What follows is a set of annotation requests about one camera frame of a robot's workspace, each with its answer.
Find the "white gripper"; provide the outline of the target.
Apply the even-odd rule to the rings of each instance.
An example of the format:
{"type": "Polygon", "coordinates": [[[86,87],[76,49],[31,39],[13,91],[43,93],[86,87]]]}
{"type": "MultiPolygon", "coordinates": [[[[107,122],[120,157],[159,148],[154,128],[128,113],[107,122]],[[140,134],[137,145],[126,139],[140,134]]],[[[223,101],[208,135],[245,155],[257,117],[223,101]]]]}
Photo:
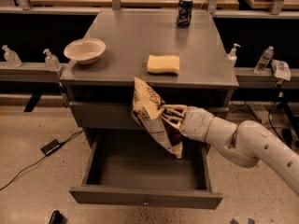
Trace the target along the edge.
{"type": "Polygon", "coordinates": [[[204,108],[186,105],[162,105],[162,119],[173,128],[180,130],[189,139],[204,142],[208,128],[215,118],[204,108]]]}

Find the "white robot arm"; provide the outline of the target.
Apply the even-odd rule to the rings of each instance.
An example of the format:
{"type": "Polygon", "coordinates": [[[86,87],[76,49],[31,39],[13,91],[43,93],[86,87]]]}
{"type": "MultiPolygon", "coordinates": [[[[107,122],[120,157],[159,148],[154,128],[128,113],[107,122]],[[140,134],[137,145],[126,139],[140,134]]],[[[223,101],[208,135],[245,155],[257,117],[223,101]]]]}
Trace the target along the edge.
{"type": "Polygon", "coordinates": [[[299,155],[262,124],[245,120],[236,125],[195,106],[162,105],[162,109],[162,119],[182,135],[213,146],[241,167],[263,161],[299,195],[299,155]]]}

